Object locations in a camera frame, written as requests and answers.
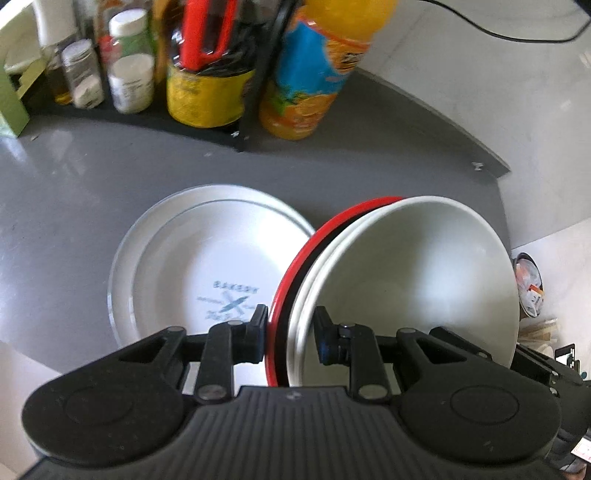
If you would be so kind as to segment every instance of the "bottle cap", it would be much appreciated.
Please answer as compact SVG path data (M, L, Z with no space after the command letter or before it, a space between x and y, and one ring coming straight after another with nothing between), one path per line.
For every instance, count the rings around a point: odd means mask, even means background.
M55 45L77 33L72 0L34 0L33 10L41 48Z
M109 22L113 37L131 37L148 28L148 14L143 8L131 8L115 15Z
M87 38L78 40L64 48L64 51L61 52L61 59L64 65L69 65L86 56L89 50L92 50L92 42L90 40Z

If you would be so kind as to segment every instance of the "red plate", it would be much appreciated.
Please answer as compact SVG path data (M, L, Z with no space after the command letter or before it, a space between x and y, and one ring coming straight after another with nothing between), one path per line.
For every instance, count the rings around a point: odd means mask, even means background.
M271 304L267 325L265 370L270 387L288 387L285 346L290 313L295 297L308 270L324 249L351 223L372 210L402 200L403 197L380 197L359 203L332 217L306 242L283 275Z

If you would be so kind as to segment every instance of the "white plate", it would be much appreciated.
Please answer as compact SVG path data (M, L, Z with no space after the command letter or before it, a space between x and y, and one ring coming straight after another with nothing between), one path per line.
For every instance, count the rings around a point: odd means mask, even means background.
M330 257L332 252L335 248L343 241L343 239L347 238L352 232L354 232L360 225L366 222L372 215L379 212L380 209L374 210L373 212L369 212L366 215L363 215L361 218L355 220L351 225L349 225L345 230L343 230L328 246L322 251L322 253L318 256L315 260L313 265L308 270L308 273L304 277L304 281L302 282L300 289L295 296L295 300L293 303L293 308L291 309L290 313L290 321L288 324L288 332L287 332L287 343L285 344L285 355L286 355L286 364L287 364L287 379L289 384L292 387L300 387L301 386L301 378L298 375L295 369L295 358L296 358L296 339L298 335L302 335L300 333L301 328L307 329L309 326L305 322L301 322L300 318L302 308L304 307L304 302L310 293L310 287L313 285L314 280L316 279L318 272L320 271L322 265L324 265L327 259Z
M517 286L491 226L440 197L401 200L377 212L343 239L314 279L299 320L294 380L348 384L345 367L318 365L308 335L316 305L326 306L335 323L363 323L377 335L394 336L404 326L426 333L447 326L510 366Z
M150 240L133 281L131 317L140 336L170 325L206 333L228 320L250 320L269 304L308 240L289 217L242 200L204 203L177 215ZM266 385L265 367L234 369L240 385Z
M115 253L107 291L113 333L119 346L140 340L129 315L132 281L139 258L150 239L172 218L187 209L214 200L247 200L271 207L291 218L310 237L311 225L284 202L258 190L238 185L203 185L172 194L146 211L129 229Z

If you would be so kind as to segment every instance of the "glass jar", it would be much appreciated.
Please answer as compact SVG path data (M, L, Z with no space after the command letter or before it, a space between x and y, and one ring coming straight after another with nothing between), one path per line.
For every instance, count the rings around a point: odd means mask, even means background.
M99 63L92 42L79 40L61 53L66 80L74 106L94 108L105 99Z
M148 32L148 13L132 8L109 22L112 37L109 85L120 113L138 113L154 97L154 51Z

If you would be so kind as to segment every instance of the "gray countertop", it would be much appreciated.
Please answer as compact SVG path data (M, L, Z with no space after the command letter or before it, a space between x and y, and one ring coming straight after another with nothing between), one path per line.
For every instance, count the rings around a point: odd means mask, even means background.
M0 138L0 340L62 372L116 349L106 288L119 242L151 205L200 184L263 190L316 227L368 198L442 195L508 245L496 180L469 154L404 119L353 113L337 101L310 140L261 133L249 153L53 116Z

